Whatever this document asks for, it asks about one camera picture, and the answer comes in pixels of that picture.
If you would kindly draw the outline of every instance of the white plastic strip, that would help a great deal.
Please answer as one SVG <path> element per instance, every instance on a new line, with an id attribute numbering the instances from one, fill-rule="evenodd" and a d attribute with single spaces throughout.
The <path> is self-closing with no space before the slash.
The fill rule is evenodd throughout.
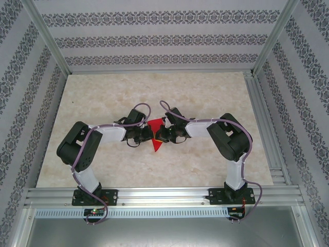
<path id="1" fill-rule="evenodd" d="M 49 208 L 37 209 L 36 219 L 81 219 L 84 218 L 83 208 Z M 108 218 L 211 218 L 228 217 L 227 207 L 205 208 L 109 208 Z"/>

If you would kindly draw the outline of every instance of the enclosure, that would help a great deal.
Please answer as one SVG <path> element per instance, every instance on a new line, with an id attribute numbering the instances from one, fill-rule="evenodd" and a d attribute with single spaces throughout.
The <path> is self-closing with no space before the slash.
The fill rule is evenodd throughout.
<path id="1" fill-rule="evenodd" d="M 0 246 L 329 246 L 329 0 L 0 6 Z M 263 196 L 246 221 L 209 203 L 227 170 L 201 137 L 101 146 L 93 169 L 116 206 L 81 219 L 58 145 L 140 102 L 161 118 L 160 100 L 187 118 L 232 113 L 251 134 L 246 178 Z"/>

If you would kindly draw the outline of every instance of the beige marble surface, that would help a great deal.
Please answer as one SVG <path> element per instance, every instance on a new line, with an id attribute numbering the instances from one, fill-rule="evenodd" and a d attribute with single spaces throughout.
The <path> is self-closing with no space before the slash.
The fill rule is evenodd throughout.
<path id="1" fill-rule="evenodd" d="M 161 99 L 189 118 L 231 113 L 253 137 L 246 178 L 273 184 L 242 73 L 183 73 L 69 76 L 37 187 L 76 187 L 69 166 L 56 156 L 76 121 L 112 123 L 140 102 L 152 107 L 151 119 L 160 118 L 165 113 Z M 147 114 L 146 107 L 140 110 Z M 92 166 L 103 187 L 222 186 L 226 177 L 225 159 L 207 137 L 162 144 L 156 153 L 152 142 L 138 148 L 125 142 L 104 144 Z"/>

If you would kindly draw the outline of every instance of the red triangle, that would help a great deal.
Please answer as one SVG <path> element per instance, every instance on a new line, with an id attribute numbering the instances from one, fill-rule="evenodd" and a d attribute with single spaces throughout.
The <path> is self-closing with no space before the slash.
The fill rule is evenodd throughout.
<path id="1" fill-rule="evenodd" d="M 158 118 L 158 119 L 153 119 L 148 121 L 148 125 L 150 126 L 152 132 L 153 132 L 153 136 L 155 136 L 155 133 L 160 129 L 161 125 L 163 124 L 163 120 L 162 118 Z M 152 139 L 152 143 L 153 143 L 153 147 L 154 147 L 154 152 L 158 151 L 158 149 L 160 148 L 162 142 L 156 140 L 156 139 Z"/>

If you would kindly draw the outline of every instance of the patterned wallpaper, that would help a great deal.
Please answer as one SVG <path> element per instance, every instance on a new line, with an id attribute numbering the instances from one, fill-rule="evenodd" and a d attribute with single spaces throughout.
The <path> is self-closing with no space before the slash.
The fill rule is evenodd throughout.
<path id="1" fill-rule="evenodd" d="M 258 78 L 290 176 L 329 246 L 329 2 L 300 1 Z"/>
<path id="2" fill-rule="evenodd" d="M 21 2 L 2 1 L 0 8 L 0 246 L 5 246 L 26 189 L 36 185 L 66 79 Z"/>
<path id="3" fill-rule="evenodd" d="M 251 69 L 285 3 L 35 1 L 73 72 Z"/>

